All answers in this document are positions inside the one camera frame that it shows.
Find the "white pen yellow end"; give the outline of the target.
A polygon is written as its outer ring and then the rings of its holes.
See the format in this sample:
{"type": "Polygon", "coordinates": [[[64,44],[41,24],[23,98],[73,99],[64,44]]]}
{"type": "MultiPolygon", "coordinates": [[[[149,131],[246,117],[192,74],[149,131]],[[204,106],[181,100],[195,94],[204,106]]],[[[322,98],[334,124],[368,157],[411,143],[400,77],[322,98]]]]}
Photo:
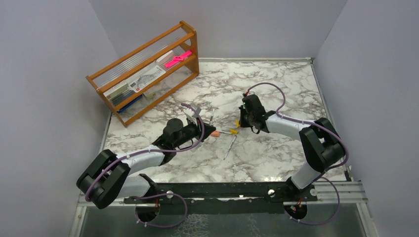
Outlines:
{"type": "Polygon", "coordinates": [[[220,130],[219,132],[223,134],[234,134],[234,135],[238,134],[238,131],[234,129],[229,129],[227,131],[220,130]]]}

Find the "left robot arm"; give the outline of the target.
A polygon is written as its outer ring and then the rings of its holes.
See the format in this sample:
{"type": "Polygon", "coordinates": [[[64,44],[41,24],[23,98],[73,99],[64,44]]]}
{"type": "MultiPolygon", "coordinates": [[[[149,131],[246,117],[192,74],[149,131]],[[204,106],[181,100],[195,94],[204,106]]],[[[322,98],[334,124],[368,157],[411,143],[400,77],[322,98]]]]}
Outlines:
{"type": "Polygon", "coordinates": [[[205,122],[188,121],[184,125],[173,118],[167,123],[161,136],[150,146],[130,154],[117,155],[109,149],[101,151],[76,181],[76,186],[85,195],[85,200],[97,208],[109,206],[117,198],[137,196],[148,203],[155,198],[152,180],[132,174],[149,167],[168,163],[182,150],[187,151],[208,138],[216,128],[205,122]],[[183,144],[196,139],[196,143],[183,149],[183,144]]]}

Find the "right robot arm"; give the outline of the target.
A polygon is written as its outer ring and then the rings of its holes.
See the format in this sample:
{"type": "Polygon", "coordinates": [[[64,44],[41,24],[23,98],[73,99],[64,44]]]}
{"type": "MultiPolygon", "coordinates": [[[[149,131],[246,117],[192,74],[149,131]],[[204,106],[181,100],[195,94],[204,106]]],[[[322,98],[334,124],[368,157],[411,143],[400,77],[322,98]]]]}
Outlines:
{"type": "Polygon", "coordinates": [[[266,111],[255,94],[244,96],[242,102],[239,107],[240,127],[250,128],[255,134],[281,134],[302,144],[306,161],[286,180],[285,194],[288,199],[299,200],[308,186],[334,168],[341,158],[347,157],[347,148],[327,118],[298,120],[278,115],[275,111],[266,111]]]}

